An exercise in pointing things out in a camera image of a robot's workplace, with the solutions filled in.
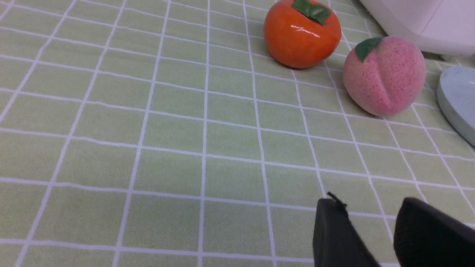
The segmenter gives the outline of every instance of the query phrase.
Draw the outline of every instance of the orange persimmon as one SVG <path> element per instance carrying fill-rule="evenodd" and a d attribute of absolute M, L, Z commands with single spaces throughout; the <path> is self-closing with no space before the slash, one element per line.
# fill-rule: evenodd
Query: orange persimmon
<path fill-rule="evenodd" d="M 333 11 L 314 0 L 280 0 L 264 21 L 271 56 L 291 68 L 308 68 L 327 59 L 342 37 Z"/>

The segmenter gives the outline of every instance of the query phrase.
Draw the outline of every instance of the pink peach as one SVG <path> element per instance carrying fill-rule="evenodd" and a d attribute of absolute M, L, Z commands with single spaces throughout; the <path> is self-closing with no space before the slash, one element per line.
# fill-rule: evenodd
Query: pink peach
<path fill-rule="evenodd" d="M 416 100 L 424 86 L 426 64 L 415 44 L 384 37 L 363 61 L 356 49 L 345 60 L 343 83 L 361 108 L 376 116 L 392 116 Z"/>

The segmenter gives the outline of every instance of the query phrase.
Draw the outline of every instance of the light blue plate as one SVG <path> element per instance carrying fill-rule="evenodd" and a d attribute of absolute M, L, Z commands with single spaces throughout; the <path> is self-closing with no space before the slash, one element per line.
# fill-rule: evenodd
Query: light blue plate
<path fill-rule="evenodd" d="M 440 75 L 436 95 L 447 120 L 475 146 L 475 68 L 446 69 Z"/>

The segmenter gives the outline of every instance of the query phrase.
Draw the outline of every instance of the green leaf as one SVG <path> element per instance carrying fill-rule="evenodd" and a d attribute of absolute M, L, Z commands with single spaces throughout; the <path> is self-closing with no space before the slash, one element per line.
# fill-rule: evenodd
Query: green leaf
<path fill-rule="evenodd" d="M 312 5 L 310 8 L 309 18 L 313 21 L 316 21 L 322 25 L 325 25 L 325 19 L 330 15 L 330 11 L 321 5 Z"/>
<path fill-rule="evenodd" d="M 312 5 L 308 0 L 295 0 L 292 3 L 292 8 L 299 11 L 302 13 L 304 16 L 309 17 L 310 16 L 310 8 L 312 8 Z"/>
<path fill-rule="evenodd" d="M 308 19 L 325 25 L 325 20 L 329 17 L 330 11 L 328 8 L 312 4 L 309 0 L 294 0 L 291 6 L 293 9 L 302 13 Z"/>
<path fill-rule="evenodd" d="M 355 52 L 361 62 L 363 62 L 371 51 L 378 46 L 381 40 L 381 37 L 370 38 L 356 45 Z"/>

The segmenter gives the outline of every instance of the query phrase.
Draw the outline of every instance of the green square tile pattern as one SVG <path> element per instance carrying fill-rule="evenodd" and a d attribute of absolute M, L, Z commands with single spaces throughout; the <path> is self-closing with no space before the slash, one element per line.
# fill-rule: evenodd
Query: green square tile pattern
<path fill-rule="evenodd" d="M 425 198 L 475 223 L 475 152 L 432 90 L 441 70 L 475 61 L 425 55 L 426 88 L 384 121 L 344 90 L 346 43 L 325 64 L 292 71 L 263 39 L 274 0 L 209 2 L 130 0 L 120 12 L 123 0 L 75 1 L 61 25 L 72 0 L 0 5 L 0 239 L 27 238 L 54 179 L 33 235 L 54 246 L 31 245 L 23 266 L 109 266 L 114 253 L 97 246 L 121 237 L 160 249 L 121 252 L 121 267 L 195 267 L 200 246 L 212 253 L 204 267 L 272 266 L 273 249 L 286 258 L 279 267 L 310 267 L 314 208 L 328 191 L 359 214 L 351 220 L 379 262 L 397 262 L 380 205 L 395 216 L 404 197 Z M 367 30 L 385 35 L 358 1 L 322 3 L 351 48 Z M 2 263 L 20 250 L 1 244 Z"/>

